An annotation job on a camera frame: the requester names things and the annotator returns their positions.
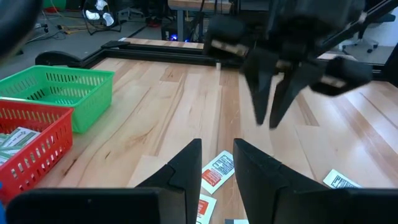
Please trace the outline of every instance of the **wooden table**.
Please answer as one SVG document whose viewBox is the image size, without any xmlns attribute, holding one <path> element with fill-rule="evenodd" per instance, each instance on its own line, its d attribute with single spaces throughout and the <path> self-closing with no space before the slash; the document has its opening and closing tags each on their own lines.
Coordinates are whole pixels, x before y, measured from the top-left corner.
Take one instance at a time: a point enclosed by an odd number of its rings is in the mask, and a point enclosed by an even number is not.
<svg viewBox="0 0 398 224">
<path fill-rule="evenodd" d="M 256 126 L 246 81 L 235 70 L 116 58 L 94 69 L 116 72 L 112 105 L 86 134 L 74 135 L 71 151 L 39 187 L 134 187 L 193 138 L 202 138 L 203 166 L 243 138 L 320 183 L 336 169 L 363 187 L 398 186 L 398 89 L 389 83 L 336 98 L 306 88 L 270 131 Z M 246 218 L 234 175 L 211 196 L 211 223 Z"/>
<path fill-rule="evenodd" d="M 199 11 L 202 0 L 168 0 L 169 7 L 177 10 L 178 41 L 184 42 L 184 11 Z M 214 12 L 215 1 L 205 0 L 202 12 Z M 228 0 L 218 0 L 217 12 L 229 13 L 232 4 Z M 199 24 L 199 34 L 203 33 L 203 20 Z"/>
</svg>

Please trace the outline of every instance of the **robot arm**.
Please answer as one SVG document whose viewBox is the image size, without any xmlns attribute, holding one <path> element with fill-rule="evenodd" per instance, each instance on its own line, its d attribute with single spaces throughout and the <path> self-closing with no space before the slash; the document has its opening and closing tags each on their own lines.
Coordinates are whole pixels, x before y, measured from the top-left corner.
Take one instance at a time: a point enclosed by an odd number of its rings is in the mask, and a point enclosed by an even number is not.
<svg viewBox="0 0 398 224">
<path fill-rule="evenodd" d="M 365 0 L 273 0 L 260 37 L 248 37 L 245 24 L 232 17 L 213 18 L 204 53 L 220 59 L 243 58 L 241 73 L 251 91 L 258 125 L 267 113 L 272 76 L 284 73 L 270 114 L 269 127 L 276 128 L 305 87 L 336 96 L 372 80 L 369 65 L 344 57 L 321 63 L 317 57 L 397 5 L 397 0 L 384 1 L 366 14 Z"/>
</svg>

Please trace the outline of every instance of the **green basket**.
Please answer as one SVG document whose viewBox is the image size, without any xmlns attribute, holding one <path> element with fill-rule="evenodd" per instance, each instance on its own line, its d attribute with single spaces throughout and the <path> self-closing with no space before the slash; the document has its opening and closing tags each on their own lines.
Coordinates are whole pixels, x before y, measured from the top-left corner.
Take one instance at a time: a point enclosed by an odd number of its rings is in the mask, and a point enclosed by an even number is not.
<svg viewBox="0 0 398 224">
<path fill-rule="evenodd" d="M 33 66 L 1 80 L 0 99 L 73 107 L 73 132 L 84 133 L 111 104 L 113 75 L 114 72 L 97 70 Z"/>
</svg>

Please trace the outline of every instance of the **desk fan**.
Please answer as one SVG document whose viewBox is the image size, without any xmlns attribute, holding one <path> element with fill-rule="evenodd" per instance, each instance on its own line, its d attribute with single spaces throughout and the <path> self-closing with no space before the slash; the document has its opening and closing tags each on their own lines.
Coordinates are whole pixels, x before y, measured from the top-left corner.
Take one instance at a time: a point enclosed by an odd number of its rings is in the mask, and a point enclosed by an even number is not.
<svg viewBox="0 0 398 224">
<path fill-rule="evenodd" d="M 121 32 L 120 23 L 118 18 L 114 16 L 116 13 L 112 11 L 114 8 L 111 7 L 110 4 L 110 0 L 85 1 L 83 5 L 83 16 L 90 35 L 93 35 L 96 32 L 108 30 Z M 116 25 L 119 25 L 119 30 L 112 30 Z M 95 28 L 96 30 L 92 32 L 90 31 L 90 28 Z"/>
</svg>

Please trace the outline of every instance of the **printed label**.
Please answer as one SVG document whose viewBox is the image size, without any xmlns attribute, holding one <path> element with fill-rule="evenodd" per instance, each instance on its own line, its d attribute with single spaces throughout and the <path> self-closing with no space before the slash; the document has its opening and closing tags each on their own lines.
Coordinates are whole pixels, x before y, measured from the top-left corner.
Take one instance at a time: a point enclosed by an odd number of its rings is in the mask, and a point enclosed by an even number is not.
<svg viewBox="0 0 398 224">
<path fill-rule="evenodd" d="M 197 224 L 209 224 L 216 202 L 212 197 L 203 194 L 199 196 Z"/>
<path fill-rule="evenodd" d="M 206 170 L 201 177 L 207 181 L 212 187 L 214 187 L 221 180 L 221 175 L 217 172 L 213 172 L 211 170 Z"/>
<path fill-rule="evenodd" d="M 209 193 L 214 193 L 235 173 L 232 154 L 223 151 L 201 171 L 201 186 Z"/>
<path fill-rule="evenodd" d="M 19 127 L 8 136 L 1 147 L 25 146 L 39 136 L 39 134 L 37 131 Z"/>
<path fill-rule="evenodd" d="M 209 206 L 209 203 L 204 200 L 199 200 L 199 205 L 198 205 L 198 214 L 204 215 L 206 213 L 206 209 Z"/>
<path fill-rule="evenodd" d="M 225 224 L 249 224 L 249 220 L 225 220 Z"/>
<path fill-rule="evenodd" d="M 354 183 L 352 180 L 340 174 L 336 170 L 332 169 L 330 173 L 325 177 L 323 182 L 333 188 L 333 189 L 340 189 L 340 188 L 347 188 L 347 187 L 354 187 L 354 188 L 362 188 L 360 185 Z"/>
</svg>

